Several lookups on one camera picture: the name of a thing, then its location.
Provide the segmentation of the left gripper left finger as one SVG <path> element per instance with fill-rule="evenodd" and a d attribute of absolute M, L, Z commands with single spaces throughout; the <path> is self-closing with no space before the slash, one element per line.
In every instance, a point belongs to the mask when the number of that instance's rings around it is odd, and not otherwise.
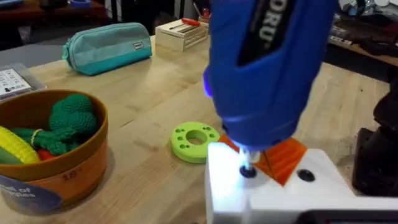
<path fill-rule="evenodd" d="M 282 186 L 255 168 L 254 177 L 240 172 L 243 159 L 222 135 L 208 147 L 205 174 L 207 223 L 282 223 L 282 213 L 272 208 Z"/>

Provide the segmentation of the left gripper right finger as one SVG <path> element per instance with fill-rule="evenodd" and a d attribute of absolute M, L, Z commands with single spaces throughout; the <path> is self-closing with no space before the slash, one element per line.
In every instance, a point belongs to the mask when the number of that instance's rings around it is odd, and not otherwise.
<path fill-rule="evenodd" d="M 264 155 L 269 174 L 289 194 L 328 198 L 355 196 L 321 149 L 309 149 L 290 138 L 268 149 Z"/>

